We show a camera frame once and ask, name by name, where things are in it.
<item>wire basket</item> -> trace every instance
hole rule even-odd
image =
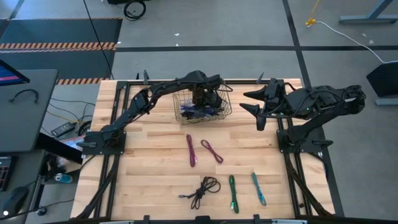
[[[219,112],[218,115],[206,116],[203,118],[193,118],[193,119],[188,119],[187,117],[182,116],[183,111],[181,110],[181,106],[186,105],[187,103],[193,103],[192,91],[181,90],[176,93],[173,93],[175,119],[180,124],[195,124],[199,122],[225,119],[227,115],[230,115],[232,113],[232,106],[228,95],[229,90],[227,89],[224,83],[223,85],[220,85],[220,88],[218,90],[215,91],[222,99],[221,107],[224,108],[224,110]]]

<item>black desk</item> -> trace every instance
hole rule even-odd
[[[56,70],[21,70],[30,83],[0,86],[0,156],[16,156],[9,185],[0,192],[0,209],[9,194],[20,186],[37,180],[42,171],[47,152],[81,164],[81,152],[40,133],[40,127],[58,76]],[[14,103],[9,100],[25,89],[39,92],[38,103],[35,94],[24,92]],[[38,206],[44,186],[41,181],[29,185],[29,194],[20,212]],[[0,221],[1,223],[24,223],[27,215]]]

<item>butcher block tabletop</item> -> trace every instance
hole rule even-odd
[[[285,79],[295,88],[301,88],[300,79]],[[99,131],[109,124],[117,81],[102,81],[91,125]],[[268,119],[264,131],[257,131],[253,115],[239,103],[261,104],[243,96],[244,92],[258,90],[263,85],[230,85],[232,114],[224,120],[180,125],[175,119],[172,94],[163,96],[156,107],[127,125],[126,148],[120,158],[112,220],[193,220],[196,216],[209,215],[211,219],[294,218],[289,183],[283,154],[279,152],[276,119]],[[132,86],[131,99],[144,86]],[[121,114],[124,92],[120,96],[118,115]],[[294,125],[304,121],[293,119]],[[198,158],[192,168],[189,160],[186,134],[192,136],[195,155]],[[207,140],[223,159],[218,164],[200,141]],[[301,154],[303,171],[308,188],[318,201],[334,213],[323,164],[306,153]],[[71,217],[77,216],[90,202],[98,189],[103,156],[96,156],[81,171]],[[261,205],[251,177],[257,179],[267,202]],[[229,175],[234,175],[239,213],[231,209]],[[218,193],[203,196],[200,209],[191,209],[190,195],[200,187],[204,177],[215,177],[221,183]],[[296,185],[299,203],[302,193]],[[101,216],[105,216],[108,190],[104,193]]]

